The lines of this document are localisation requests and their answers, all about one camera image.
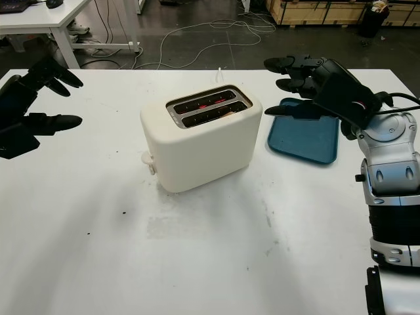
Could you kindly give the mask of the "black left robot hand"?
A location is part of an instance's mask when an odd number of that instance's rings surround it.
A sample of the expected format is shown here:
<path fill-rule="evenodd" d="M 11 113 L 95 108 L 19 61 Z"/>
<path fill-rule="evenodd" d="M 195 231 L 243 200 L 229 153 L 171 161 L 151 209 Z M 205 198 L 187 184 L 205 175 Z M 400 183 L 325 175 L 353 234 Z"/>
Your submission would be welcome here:
<path fill-rule="evenodd" d="M 58 131 L 81 125 L 82 118 L 76 115 L 28 113 L 38 91 L 43 87 L 60 96 L 69 97 L 66 85 L 80 88 L 83 82 L 49 56 L 35 63 L 26 75 L 10 77 L 1 87 L 1 130 L 23 126 L 32 135 L 52 136 Z"/>

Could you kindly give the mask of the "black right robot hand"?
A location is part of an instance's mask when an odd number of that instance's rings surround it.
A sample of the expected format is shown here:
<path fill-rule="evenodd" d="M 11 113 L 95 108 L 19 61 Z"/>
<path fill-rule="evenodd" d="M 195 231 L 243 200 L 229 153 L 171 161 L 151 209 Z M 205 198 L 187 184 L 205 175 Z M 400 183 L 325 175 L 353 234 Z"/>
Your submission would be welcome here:
<path fill-rule="evenodd" d="M 277 74 L 288 75 L 288 79 L 279 79 L 276 86 L 286 92 L 297 93 L 304 100 L 297 106 L 278 105 L 265 110 L 270 116 L 290 116 L 295 119 L 319 120 L 322 116 L 338 115 L 322 108 L 314 98 L 322 90 L 323 84 L 331 74 L 348 79 L 351 83 L 359 81 L 340 63 L 326 58 L 312 58 L 310 55 L 288 55 L 281 58 L 269 58 L 264 61 L 265 68 Z"/>

